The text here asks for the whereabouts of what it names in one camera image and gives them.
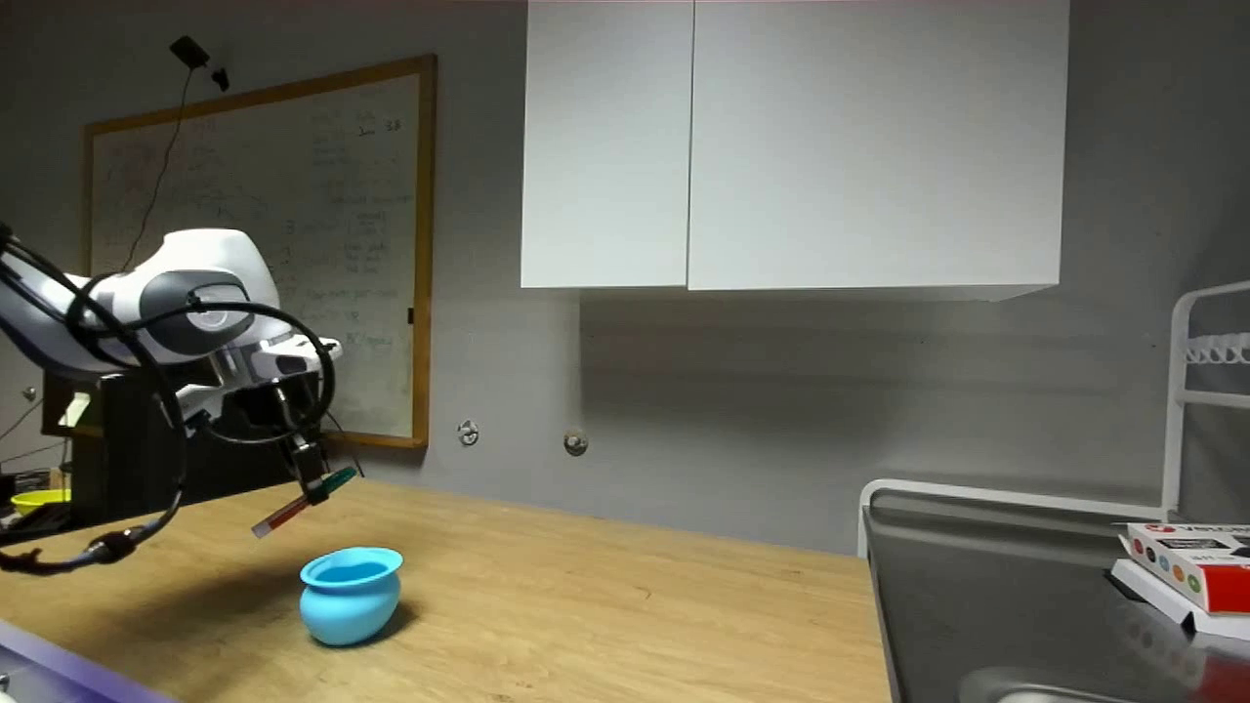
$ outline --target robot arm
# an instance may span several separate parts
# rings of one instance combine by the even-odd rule
[[[0,330],[33,362],[85,382],[145,370],[184,438],[216,422],[225,396],[275,387],[284,430],[265,442],[293,442],[304,505],[318,505],[328,492],[323,457],[304,435],[328,414],[341,345],[314,338],[279,305],[271,265],[244,231],[171,231],[130,274],[73,276],[0,226]],[[164,366],[177,362],[207,362],[216,382],[171,390]],[[283,382],[302,374],[318,378],[318,397],[293,414]],[[59,573],[127,560],[177,515],[184,470],[189,457],[181,457],[171,505],[155,518],[102,537],[72,564],[38,564],[33,550],[0,555],[0,568]]]

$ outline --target wooden table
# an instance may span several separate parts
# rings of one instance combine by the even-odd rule
[[[0,620],[171,701],[887,701],[866,564],[352,479],[271,541],[296,489],[184,515],[116,568],[0,573]],[[42,555],[80,555],[59,537]],[[392,628],[321,649],[302,568],[348,543],[405,555]]]

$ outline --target whiteboard frame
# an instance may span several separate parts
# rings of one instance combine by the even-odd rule
[[[85,125],[85,142],[81,142],[81,271],[90,271],[94,261],[94,146],[102,137],[116,137],[116,134],[133,134],[133,131],[153,131],[153,125],[192,125],[194,117],[216,117],[216,115],[240,115],[240,111],[258,111],[258,106],[279,106],[279,101],[302,101],[302,97],[318,97],[318,95],[336,95],[336,91],[361,91],[370,82],[396,82],[396,78],[420,78],[420,151],[416,151],[416,308],[410,308],[410,378],[416,378],[416,396],[410,396],[410,435],[396,438],[396,435],[379,435],[367,426],[343,426],[336,430],[343,442],[352,446],[370,446],[370,449],[426,449],[430,442],[430,298],[434,298],[434,146],[438,146],[438,58],[434,56],[420,56],[420,58],[397,58],[397,63],[379,63],[379,65],[361,65],[361,71],[341,71],[341,76],[323,76],[323,78],[304,78],[304,82],[284,82],[284,85],[271,85],[271,91],[252,91],[252,95],[229,95],[229,97],[216,97],[216,101],[194,101],[194,106],[181,106],[181,111],[155,111],[155,115],[133,115],[133,117],[114,117],[114,123],[94,123]]]

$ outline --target cabinet door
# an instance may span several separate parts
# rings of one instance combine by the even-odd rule
[[[699,4],[692,288],[1054,285],[1068,0]]]
[[[692,4],[530,0],[524,95],[521,282],[684,285]]]

